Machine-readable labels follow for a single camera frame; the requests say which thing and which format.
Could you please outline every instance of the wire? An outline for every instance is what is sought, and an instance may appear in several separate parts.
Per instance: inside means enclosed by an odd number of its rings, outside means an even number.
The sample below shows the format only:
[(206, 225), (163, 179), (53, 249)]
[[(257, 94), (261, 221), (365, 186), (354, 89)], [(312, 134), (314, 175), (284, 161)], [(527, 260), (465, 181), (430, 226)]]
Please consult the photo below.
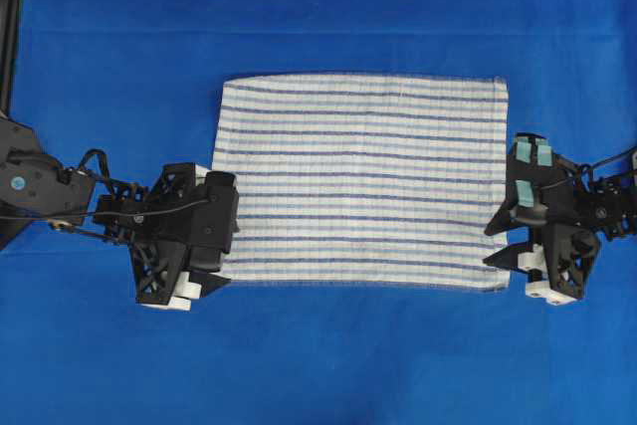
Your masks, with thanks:
[(78, 169), (83, 171), (84, 173), (89, 173), (86, 169), (86, 165), (91, 158), (96, 156), (98, 158), (98, 164), (100, 166), (100, 173), (102, 174), (103, 181), (102, 183), (106, 186), (108, 192), (115, 196), (115, 190), (112, 187), (112, 180), (110, 179), (110, 171), (108, 171), (108, 159), (106, 157), (106, 153), (104, 153), (101, 149), (92, 148), (86, 153), (80, 160), (80, 164), (78, 164)]
[(58, 219), (77, 219), (77, 218), (88, 218), (95, 216), (118, 216), (124, 218), (134, 218), (137, 216), (160, 216), (162, 214), (171, 214), (176, 213), (177, 211), (182, 211), (184, 209), (192, 208), (197, 206), (198, 204), (208, 203), (207, 199), (200, 199), (197, 201), (192, 201), (191, 203), (182, 204), (181, 206), (176, 206), (170, 209), (161, 209), (157, 211), (146, 211), (146, 212), (138, 212), (138, 213), (122, 213), (119, 211), (90, 211), (87, 213), (78, 213), (78, 214), (51, 214), (47, 216), (0, 216), (0, 219), (8, 219), (8, 220), (24, 220), (24, 221), (51, 221)]
[[(567, 178), (560, 179), (559, 181), (556, 181), (554, 183), (547, 184), (546, 186), (541, 187), (539, 190), (540, 191), (544, 191), (546, 189), (556, 188), (557, 186), (561, 186), (562, 184), (568, 183), (570, 181), (574, 181), (575, 179), (579, 179), (584, 174), (590, 174), (595, 169), (600, 168), (601, 166), (605, 166), (606, 164), (612, 163), (614, 161), (617, 161), (617, 160), (619, 160), (619, 159), (621, 159), (623, 157), (629, 156), (629, 155), (633, 154), (636, 151), (637, 151), (637, 146), (633, 146), (632, 148), (627, 149), (626, 151), (623, 151), (621, 153), (615, 154), (614, 156), (610, 156), (610, 157), (608, 157), (606, 159), (602, 159), (601, 161), (597, 161), (592, 166), (585, 164), (584, 166), (582, 166), (582, 168), (577, 173), (573, 174), (572, 176), (568, 176)], [(629, 171), (625, 175), (626, 176), (630, 176), (630, 173), (631, 172)]]

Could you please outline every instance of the white towel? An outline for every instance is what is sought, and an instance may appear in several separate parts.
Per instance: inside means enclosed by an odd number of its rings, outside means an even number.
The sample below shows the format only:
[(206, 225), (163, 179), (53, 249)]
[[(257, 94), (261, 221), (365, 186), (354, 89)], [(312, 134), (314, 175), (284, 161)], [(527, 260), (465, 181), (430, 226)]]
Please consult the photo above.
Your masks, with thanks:
[(485, 225), (505, 194), (507, 85), (277, 75), (224, 85), (213, 168), (237, 174), (222, 275), (494, 291), (506, 246)]

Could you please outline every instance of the blue dot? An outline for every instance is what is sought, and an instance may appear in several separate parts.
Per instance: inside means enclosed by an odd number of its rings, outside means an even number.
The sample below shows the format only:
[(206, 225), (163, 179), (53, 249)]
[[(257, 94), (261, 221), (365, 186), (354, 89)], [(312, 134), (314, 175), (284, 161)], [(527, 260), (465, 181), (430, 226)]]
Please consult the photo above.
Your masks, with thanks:
[(27, 182), (24, 180), (22, 176), (15, 176), (11, 180), (11, 187), (16, 191), (21, 191), (27, 185)]

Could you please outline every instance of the blue fabric background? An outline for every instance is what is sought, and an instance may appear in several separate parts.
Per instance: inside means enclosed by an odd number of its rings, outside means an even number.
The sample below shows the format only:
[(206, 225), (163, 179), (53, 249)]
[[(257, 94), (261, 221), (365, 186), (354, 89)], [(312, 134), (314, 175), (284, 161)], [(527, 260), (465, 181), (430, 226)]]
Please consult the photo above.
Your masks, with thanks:
[[(25, 0), (13, 116), (65, 164), (100, 147), (147, 184), (210, 164), (230, 78), (500, 76), (509, 139), (591, 161), (637, 142), (636, 5)], [(483, 295), (234, 286), (160, 314), (134, 304), (125, 249), (36, 225), (0, 256), (0, 423), (635, 423), (636, 253), (605, 245), (561, 309), (514, 278)]]

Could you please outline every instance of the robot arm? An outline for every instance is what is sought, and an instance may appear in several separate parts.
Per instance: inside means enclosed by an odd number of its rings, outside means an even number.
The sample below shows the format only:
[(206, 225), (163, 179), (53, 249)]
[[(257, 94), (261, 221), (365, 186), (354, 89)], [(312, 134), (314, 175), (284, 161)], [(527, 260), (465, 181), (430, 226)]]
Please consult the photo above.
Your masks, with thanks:
[[(634, 169), (593, 178), (595, 168), (628, 155)], [(485, 264), (526, 274), (530, 297), (555, 306), (581, 300), (601, 248), (596, 233), (607, 241), (637, 234), (636, 170), (635, 148), (592, 166), (577, 165), (552, 151), (542, 136), (518, 134), (507, 156), (505, 201), (485, 234), (527, 227), (529, 239)]]
[[(100, 174), (87, 169), (95, 156)], [(89, 212), (97, 183), (107, 194)], [(43, 151), (31, 128), (0, 118), (0, 249), (33, 221), (126, 245), (140, 304), (188, 310), (190, 300), (229, 282), (215, 273), (230, 253), (238, 201), (233, 174), (194, 163), (164, 166), (151, 189), (110, 178), (100, 150), (65, 168)], [(81, 229), (86, 217), (104, 233)]]

